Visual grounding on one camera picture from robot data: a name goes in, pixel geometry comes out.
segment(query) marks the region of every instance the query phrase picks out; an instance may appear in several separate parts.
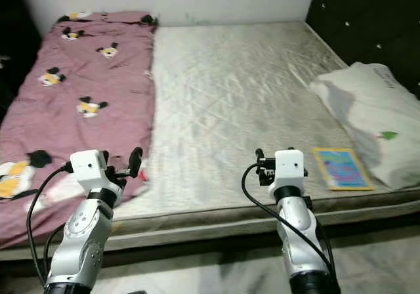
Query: colorful card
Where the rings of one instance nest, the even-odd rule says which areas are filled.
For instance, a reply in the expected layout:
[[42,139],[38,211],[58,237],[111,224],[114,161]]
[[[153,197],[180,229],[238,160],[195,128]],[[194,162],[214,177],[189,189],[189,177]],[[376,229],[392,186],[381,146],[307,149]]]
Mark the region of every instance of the colorful card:
[[314,148],[312,151],[331,190],[373,190],[352,149]]

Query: pink blanket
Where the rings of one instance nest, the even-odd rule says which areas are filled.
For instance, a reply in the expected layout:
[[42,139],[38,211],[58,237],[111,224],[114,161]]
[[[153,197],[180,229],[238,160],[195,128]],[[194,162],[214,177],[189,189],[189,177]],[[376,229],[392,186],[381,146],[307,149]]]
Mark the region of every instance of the pink blanket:
[[[0,129],[0,247],[27,240],[33,194],[25,193],[70,154],[95,148],[109,151],[113,161],[128,162],[131,150],[141,146],[147,157],[154,114],[154,83],[148,77],[154,26],[147,15],[71,13],[46,35]],[[64,175],[53,178],[46,194]],[[140,185],[141,179],[128,179],[124,199]],[[34,236],[66,222],[81,199],[34,213]]]

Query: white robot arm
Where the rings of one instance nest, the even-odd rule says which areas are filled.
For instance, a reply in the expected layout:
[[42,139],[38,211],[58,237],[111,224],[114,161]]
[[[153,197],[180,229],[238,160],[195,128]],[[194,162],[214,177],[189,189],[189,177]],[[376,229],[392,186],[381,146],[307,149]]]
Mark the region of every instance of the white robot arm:
[[[260,184],[269,185],[268,194],[276,201],[280,218],[320,250],[316,237],[317,220],[303,198],[303,179],[307,175],[303,153],[289,148],[277,151],[274,159],[265,158],[260,149],[256,153]],[[283,242],[283,259],[293,294],[340,293],[335,272],[307,241],[283,222],[278,223],[277,231]]]
[[64,227],[64,237],[51,261],[44,293],[90,293],[102,266],[104,245],[111,234],[112,209],[122,198],[125,180],[136,176],[142,150],[136,148],[129,168],[107,167],[107,153],[98,150],[70,156],[75,179],[87,196]]

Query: floor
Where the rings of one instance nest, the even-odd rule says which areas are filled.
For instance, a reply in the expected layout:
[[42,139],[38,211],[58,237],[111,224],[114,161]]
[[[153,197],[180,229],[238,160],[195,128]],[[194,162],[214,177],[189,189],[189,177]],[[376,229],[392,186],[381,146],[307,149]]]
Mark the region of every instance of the floor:
[[[334,238],[343,294],[418,294],[420,225]],[[42,293],[36,278],[7,278],[7,294]],[[277,247],[204,253],[102,269],[92,293],[289,293]]]

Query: black tufted headboard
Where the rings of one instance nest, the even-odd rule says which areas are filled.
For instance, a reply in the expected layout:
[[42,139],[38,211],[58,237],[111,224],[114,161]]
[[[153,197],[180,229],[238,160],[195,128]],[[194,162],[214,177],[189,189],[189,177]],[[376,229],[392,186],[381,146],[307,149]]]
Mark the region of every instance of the black tufted headboard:
[[385,64],[420,97],[420,0],[312,0],[306,22],[347,64]]

